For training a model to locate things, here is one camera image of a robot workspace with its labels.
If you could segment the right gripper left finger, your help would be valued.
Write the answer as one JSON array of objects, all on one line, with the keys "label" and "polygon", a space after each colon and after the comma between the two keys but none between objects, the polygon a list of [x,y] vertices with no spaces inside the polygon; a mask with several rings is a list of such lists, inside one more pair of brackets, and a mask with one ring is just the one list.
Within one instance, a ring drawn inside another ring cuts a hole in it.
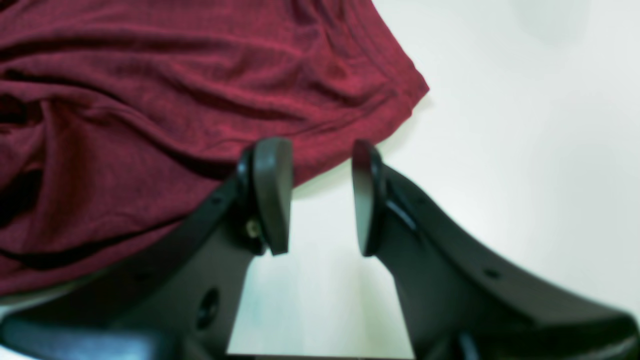
[{"label": "right gripper left finger", "polygon": [[224,360],[250,263],[289,249],[292,192],[291,141],[256,142],[170,234],[5,317],[2,346],[37,360]]}]

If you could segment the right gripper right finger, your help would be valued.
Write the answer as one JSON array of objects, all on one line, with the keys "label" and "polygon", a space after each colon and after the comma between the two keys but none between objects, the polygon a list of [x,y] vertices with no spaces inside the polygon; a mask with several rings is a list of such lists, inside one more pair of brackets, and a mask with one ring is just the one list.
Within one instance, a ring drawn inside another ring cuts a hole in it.
[{"label": "right gripper right finger", "polygon": [[359,250],[393,277],[417,360],[639,358],[631,314],[487,248],[370,142],[354,142],[351,169]]}]

